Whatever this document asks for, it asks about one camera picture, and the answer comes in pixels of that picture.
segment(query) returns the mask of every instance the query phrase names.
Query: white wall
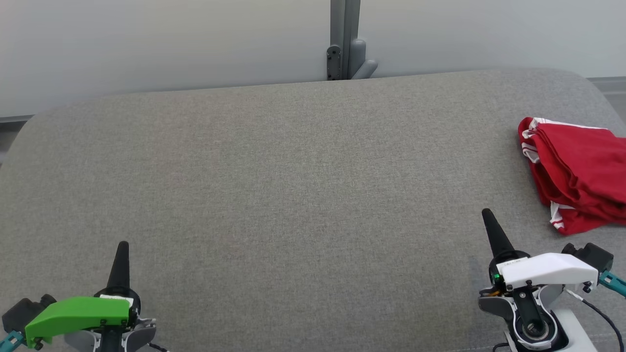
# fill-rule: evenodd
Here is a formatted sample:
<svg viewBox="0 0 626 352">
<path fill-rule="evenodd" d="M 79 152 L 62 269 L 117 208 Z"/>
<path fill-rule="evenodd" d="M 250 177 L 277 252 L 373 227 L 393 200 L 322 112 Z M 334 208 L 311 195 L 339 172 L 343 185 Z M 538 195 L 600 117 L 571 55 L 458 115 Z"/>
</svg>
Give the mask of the white wall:
<svg viewBox="0 0 626 352">
<path fill-rule="evenodd" d="M 0 0 L 0 116 L 94 96 L 324 80 L 327 1 Z"/>
<path fill-rule="evenodd" d="M 0 0 L 0 116 L 95 96 L 324 80 L 329 0 Z M 626 76 L 625 0 L 362 0 L 374 76 Z"/>
<path fill-rule="evenodd" d="M 551 67 L 626 76 L 624 0 L 362 0 L 374 76 Z"/>
</svg>

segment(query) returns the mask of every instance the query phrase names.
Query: gray fabric surface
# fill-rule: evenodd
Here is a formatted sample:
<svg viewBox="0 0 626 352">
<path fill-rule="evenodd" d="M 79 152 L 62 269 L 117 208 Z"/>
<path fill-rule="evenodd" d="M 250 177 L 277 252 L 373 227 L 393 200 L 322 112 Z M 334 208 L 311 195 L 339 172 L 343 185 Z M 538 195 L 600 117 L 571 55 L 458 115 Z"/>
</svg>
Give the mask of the gray fabric surface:
<svg viewBox="0 0 626 352">
<path fill-rule="evenodd" d="M 117 241 L 156 342 L 181 351 L 483 352 L 490 207 L 519 249 L 594 242 L 626 276 L 623 227 L 564 238 L 536 196 L 525 116 L 626 126 L 555 70 L 112 96 L 36 115 L 0 170 L 0 309 L 102 288 Z M 626 301 L 589 300 L 626 331 Z M 608 324 L 561 297 L 600 351 Z M 65 350 L 63 343 L 50 351 Z"/>
</svg>

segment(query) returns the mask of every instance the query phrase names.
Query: white label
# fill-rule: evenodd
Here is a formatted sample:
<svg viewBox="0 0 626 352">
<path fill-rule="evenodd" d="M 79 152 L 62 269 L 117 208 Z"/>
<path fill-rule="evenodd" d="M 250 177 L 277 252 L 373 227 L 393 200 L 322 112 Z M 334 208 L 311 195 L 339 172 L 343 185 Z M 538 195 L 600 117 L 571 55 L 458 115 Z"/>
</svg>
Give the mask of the white label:
<svg viewBox="0 0 626 352">
<path fill-rule="evenodd" d="M 128 306 L 129 308 L 133 306 L 133 302 L 135 302 L 134 299 L 132 298 L 128 298 L 128 297 L 121 297 L 121 296 L 109 296 L 107 294 L 101 294 L 100 298 L 107 298 L 107 299 L 126 299 L 128 301 L 128 303 L 130 303 L 130 305 Z"/>
<path fill-rule="evenodd" d="M 505 266 L 509 266 L 511 264 L 515 264 L 517 262 L 521 262 L 521 261 L 525 261 L 526 259 L 528 259 L 528 257 L 524 257 L 524 258 L 519 258 L 519 259 L 514 259 L 512 261 L 508 261 L 508 262 L 504 262 L 504 263 L 500 263 L 500 264 L 496 264 L 496 267 L 498 268 L 498 272 L 500 274 L 502 274 L 502 268 Z"/>
</svg>

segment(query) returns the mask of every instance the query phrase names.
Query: black cable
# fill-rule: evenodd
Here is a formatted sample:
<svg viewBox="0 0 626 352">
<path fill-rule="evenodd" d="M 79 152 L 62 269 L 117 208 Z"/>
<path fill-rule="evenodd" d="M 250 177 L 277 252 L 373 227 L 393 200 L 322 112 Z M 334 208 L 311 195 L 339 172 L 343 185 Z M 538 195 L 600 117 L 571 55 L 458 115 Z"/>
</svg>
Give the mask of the black cable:
<svg viewBox="0 0 626 352">
<path fill-rule="evenodd" d="M 509 347 L 508 342 L 502 342 L 502 343 L 498 343 L 497 345 L 495 345 L 493 347 L 493 349 L 491 350 L 491 352 L 496 352 L 496 349 L 500 348 L 500 347 Z"/>
<path fill-rule="evenodd" d="M 611 325 L 611 328 L 615 330 L 615 334 L 617 335 L 617 342 L 620 344 L 620 352 L 624 352 L 624 341 L 622 341 L 622 334 L 617 329 L 615 324 L 613 324 L 613 321 L 611 320 L 611 318 L 609 318 L 606 314 L 602 313 L 601 310 L 599 310 L 596 306 L 587 302 L 586 299 L 583 299 L 583 303 L 589 306 L 589 308 L 593 309 L 596 313 L 598 313 L 601 317 L 603 317 L 604 320 L 606 320 L 609 325 Z"/>
<path fill-rule="evenodd" d="M 152 343 L 152 342 L 149 342 L 149 343 L 148 343 L 148 346 L 150 346 L 150 347 L 152 347 L 152 348 L 154 348 L 154 349 L 157 349 L 157 350 L 159 350 L 159 351 L 161 351 L 161 352 L 169 352 L 167 349 L 162 348 L 161 346 L 159 346 L 159 345 L 157 345 L 157 344 L 155 344 L 155 343 Z"/>
</svg>

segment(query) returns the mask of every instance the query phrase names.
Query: metal bracket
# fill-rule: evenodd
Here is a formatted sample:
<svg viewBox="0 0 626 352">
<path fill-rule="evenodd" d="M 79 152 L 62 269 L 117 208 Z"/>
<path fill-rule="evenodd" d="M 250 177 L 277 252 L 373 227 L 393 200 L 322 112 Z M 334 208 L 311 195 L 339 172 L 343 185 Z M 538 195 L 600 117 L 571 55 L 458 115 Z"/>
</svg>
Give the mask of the metal bracket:
<svg viewBox="0 0 626 352">
<path fill-rule="evenodd" d="M 341 79 L 341 48 L 338 45 L 331 45 L 326 50 L 326 57 L 328 62 L 326 63 L 327 79 L 329 81 L 335 81 Z"/>
<path fill-rule="evenodd" d="M 331 0 L 331 46 L 326 50 L 329 81 L 369 78 L 378 67 L 376 60 L 365 59 L 366 43 L 358 39 L 360 9 L 361 0 Z"/>
<path fill-rule="evenodd" d="M 138 318 L 135 327 L 122 334 L 120 352 L 136 352 L 141 347 L 150 343 L 157 333 L 157 321 L 155 319 Z M 79 330 L 65 334 L 65 342 L 77 349 L 78 352 L 98 352 L 102 342 L 102 334 L 91 330 Z"/>
</svg>

